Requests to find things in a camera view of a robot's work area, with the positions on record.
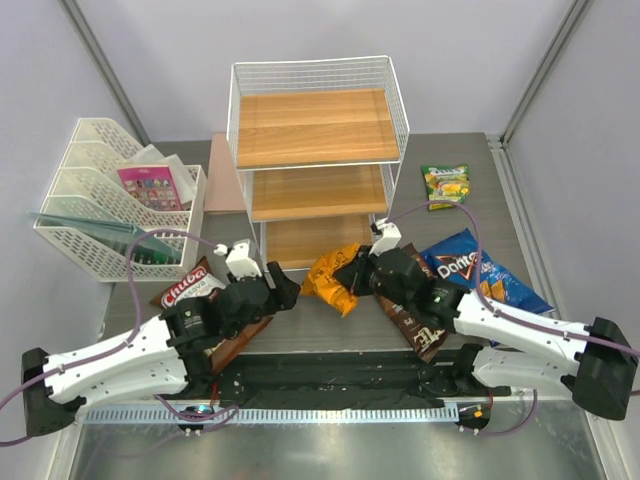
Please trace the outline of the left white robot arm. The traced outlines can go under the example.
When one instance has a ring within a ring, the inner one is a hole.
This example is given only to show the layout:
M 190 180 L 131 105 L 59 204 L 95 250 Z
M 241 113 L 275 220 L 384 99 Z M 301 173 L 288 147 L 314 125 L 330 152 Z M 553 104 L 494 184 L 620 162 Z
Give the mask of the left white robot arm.
M 291 309 L 295 288 L 272 288 L 262 278 L 242 280 L 190 297 L 141 325 L 74 352 L 22 356 L 26 433 L 38 437 L 71 425 L 98 406 L 154 395 L 205 397 L 214 374 L 207 351 L 247 326 Z

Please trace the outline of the orange honey dijon chips bag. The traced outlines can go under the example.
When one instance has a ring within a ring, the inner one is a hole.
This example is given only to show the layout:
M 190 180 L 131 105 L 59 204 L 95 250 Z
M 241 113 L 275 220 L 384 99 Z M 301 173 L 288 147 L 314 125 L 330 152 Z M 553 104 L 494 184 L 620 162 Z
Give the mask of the orange honey dijon chips bag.
M 301 286 L 301 294 L 314 296 L 337 310 L 342 317 L 358 305 L 357 297 L 334 276 L 342 267 L 351 263 L 358 253 L 359 243 L 352 243 L 321 255 L 310 267 Z

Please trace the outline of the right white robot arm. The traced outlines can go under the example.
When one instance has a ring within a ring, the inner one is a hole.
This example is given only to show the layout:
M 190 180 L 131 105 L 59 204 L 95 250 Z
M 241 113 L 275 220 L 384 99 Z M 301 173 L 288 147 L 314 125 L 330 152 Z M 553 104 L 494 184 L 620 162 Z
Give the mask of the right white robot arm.
M 465 344 L 450 365 L 428 368 L 421 386 L 433 397 L 524 388 L 569 398 L 608 420 L 626 417 L 639 355 L 610 320 L 558 321 L 490 300 L 427 274 L 401 248 L 372 253 L 354 245 L 325 254 L 309 269 L 300 292 L 342 315 L 351 313 L 359 298 L 377 296 L 431 331 L 505 345 L 499 351 Z

